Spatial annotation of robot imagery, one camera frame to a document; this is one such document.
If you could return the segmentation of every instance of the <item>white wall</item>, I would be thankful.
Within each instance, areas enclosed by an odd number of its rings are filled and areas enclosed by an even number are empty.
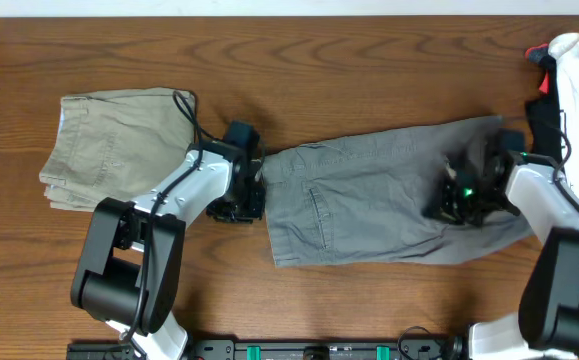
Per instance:
[[[0,0],[0,17],[576,15],[579,0]]]

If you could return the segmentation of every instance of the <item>green tape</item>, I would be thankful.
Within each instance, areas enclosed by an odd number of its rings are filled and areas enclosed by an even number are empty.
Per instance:
[[[260,346],[247,347],[247,360],[260,360]]]
[[[376,349],[377,356],[376,360],[389,360],[389,347],[388,346],[378,346]]]

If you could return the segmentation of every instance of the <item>wood grain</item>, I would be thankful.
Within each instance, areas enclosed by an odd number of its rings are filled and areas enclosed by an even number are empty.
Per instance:
[[[90,215],[49,209],[38,172],[59,99],[166,86],[203,126],[252,122],[272,152],[305,142],[498,113],[526,131],[529,46],[579,17],[0,19],[0,359],[63,358],[114,332],[69,303]],[[264,222],[189,229],[175,313],[196,334],[392,338],[463,329],[517,308],[527,239],[461,266],[275,269]]]

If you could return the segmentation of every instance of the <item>gray fabric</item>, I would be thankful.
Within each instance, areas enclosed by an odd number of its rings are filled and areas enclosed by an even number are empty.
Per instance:
[[[502,119],[474,118],[305,144],[267,158],[267,224],[276,266],[458,264],[532,235],[523,217],[482,228],[422,217],[447,158],[483,163]]]
[[[40,171],[51,207],[93,211],[108,196],[128,201],[180,166],[193,127],[172,95],[153,88],[63,97],[56,145]]]

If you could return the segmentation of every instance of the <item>wooden table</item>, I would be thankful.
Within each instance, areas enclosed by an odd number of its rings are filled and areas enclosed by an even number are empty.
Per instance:
[[[90,214],[51,210],[38,172],[62,95],[194,90],[221,134],[252,122],[272,152],[305,142],[483,114],[525,129],[541,71],[526,48],[579,17],[0,19],[0,359],[64,358],[113,339],[71,306]],[[394,338],[460,331],[516,310],[540,246],[462,266],[274,268],[264,222],[189,229],[174,312],[196,336]]]

